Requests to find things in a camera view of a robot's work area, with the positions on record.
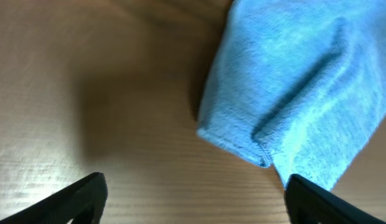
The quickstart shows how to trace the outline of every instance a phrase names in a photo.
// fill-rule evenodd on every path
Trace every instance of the brown tabletop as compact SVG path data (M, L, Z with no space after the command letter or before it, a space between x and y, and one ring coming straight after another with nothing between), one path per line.
M225 0L0 0L0 219L103 172L103 223L288 223L273 168L198 139ZM386 121L333 191L386 221Z

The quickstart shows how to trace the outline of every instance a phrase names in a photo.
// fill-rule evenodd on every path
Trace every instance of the wooden table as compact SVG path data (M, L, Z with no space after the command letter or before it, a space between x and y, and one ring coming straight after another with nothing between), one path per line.
M103 223L288 223L274 169L198 139L224 0L0 0L0 219L93 171ZM334 193L386 221L386 121Z

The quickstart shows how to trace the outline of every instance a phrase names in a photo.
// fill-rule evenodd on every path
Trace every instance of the blue cloth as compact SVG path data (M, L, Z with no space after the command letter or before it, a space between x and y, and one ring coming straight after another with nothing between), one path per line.
M386 0L237 0L198 135L331 190L386 115Z

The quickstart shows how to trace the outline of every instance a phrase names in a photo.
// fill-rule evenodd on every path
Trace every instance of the terry cloth fabric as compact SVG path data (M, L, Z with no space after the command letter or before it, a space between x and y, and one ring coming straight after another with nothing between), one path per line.
M198 135L331 190L386 115L386 0L237 0Z

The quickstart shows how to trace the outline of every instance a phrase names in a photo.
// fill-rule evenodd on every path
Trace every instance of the black object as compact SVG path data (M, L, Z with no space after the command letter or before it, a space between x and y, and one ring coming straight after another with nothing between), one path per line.
M384 224L304 177L293 174L285 192L292 224Z
M92 173L0 224L98 224L107 200L102 173Z

